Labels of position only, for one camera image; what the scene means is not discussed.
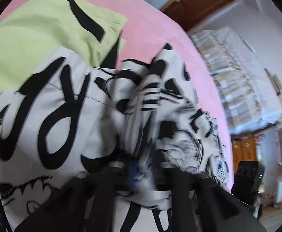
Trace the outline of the wooden drawer cabinet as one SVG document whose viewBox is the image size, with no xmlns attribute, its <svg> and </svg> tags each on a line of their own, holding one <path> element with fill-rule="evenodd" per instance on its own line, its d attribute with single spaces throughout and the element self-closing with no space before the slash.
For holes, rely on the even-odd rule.
<svg viewBox="0 0 282 232">
<path fill-rule="evenodd" d="M 232 141 L 233 171 L 236 173 L 240 161 L 257 161 L 255 138 Z"/>
</svg>

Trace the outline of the pink bed sheet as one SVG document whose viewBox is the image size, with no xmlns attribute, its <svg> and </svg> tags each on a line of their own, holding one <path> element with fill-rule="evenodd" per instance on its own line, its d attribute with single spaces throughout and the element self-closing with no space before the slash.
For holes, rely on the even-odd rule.
<svg viewBox="0 0 282 232">
<path fill-rule="evenodd" d="M 190 75 L 199 106 L 217 122 L 219 138 L 224 145 L 224 158 L 230 176 L 229 185 L 224 189 L 230 190 L 233 179 L 230 173 L 231 150 L 225 114 L 206 64 L 190 38 L 171 19 L 141 0 L 89 0 L 88 2 L 110 9 L 127 18 L 120 40 L 111 48 L 99 67 L 90 67 L 100 68 L 110 60 L 114 61 L 116 69 L 119 69 L 126 59 L 151 63 L 152 59 L 167 44 L 171 45 L 180 55 Z"/>
</svg>

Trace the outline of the lace covered furniture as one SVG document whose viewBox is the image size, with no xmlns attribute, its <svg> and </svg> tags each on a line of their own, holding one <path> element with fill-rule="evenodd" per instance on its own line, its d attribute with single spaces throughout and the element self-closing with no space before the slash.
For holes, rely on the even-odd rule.
<svg viewBox="0 0 282 232">
<path fill-rule="evenodd" d="M 282 122 L 282 105 L 254 50 L 231 28 L 189 35 L 220 95 L 232 136 Z"/>
</svg>

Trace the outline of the brown wooden door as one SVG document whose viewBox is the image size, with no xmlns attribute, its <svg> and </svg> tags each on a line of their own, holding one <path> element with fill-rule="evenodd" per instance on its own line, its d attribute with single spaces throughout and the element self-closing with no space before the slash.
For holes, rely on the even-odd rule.
<svg viewBox="0 0 282 232">
<path fill-rule="evenodd" d="M 189 31 L 216 10 L 234 0 L 170 0 L 160 10 Z"/>
</svg>

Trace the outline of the green black folded garment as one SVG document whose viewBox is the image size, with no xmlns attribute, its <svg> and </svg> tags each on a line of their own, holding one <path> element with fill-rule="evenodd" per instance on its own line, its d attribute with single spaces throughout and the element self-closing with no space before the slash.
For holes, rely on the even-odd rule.
<svg viewBox="0 0 282 232">
<path fill-rule="evenodd" d="M 31 0 L 0 23 L 0 92 L 19 87 L 60 47 L 99 67 L 127 18 L 86 0 Z"/>
</svg>

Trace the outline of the white black graffiti print jacket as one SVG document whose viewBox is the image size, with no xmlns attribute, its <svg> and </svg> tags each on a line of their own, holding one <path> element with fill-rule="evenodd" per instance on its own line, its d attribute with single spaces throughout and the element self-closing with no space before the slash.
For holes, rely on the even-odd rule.
<svg viewBox="0 0 282 232">
<path fill-rule="evenodd" d="M 171 192 L 154 190 L 161 161 L 229 185 L 217 122 L 171 45 L 151 63 L 126 59 L 119 69 L 113 60 L 92 68 L 61 47 L 19 88 L 0 93 L 0 200 L 11 229 L 77 173 L 117 160 L 131 169 L 120 204 L 141 209 L 150 230 L 170 217 Z"/>
</svg>

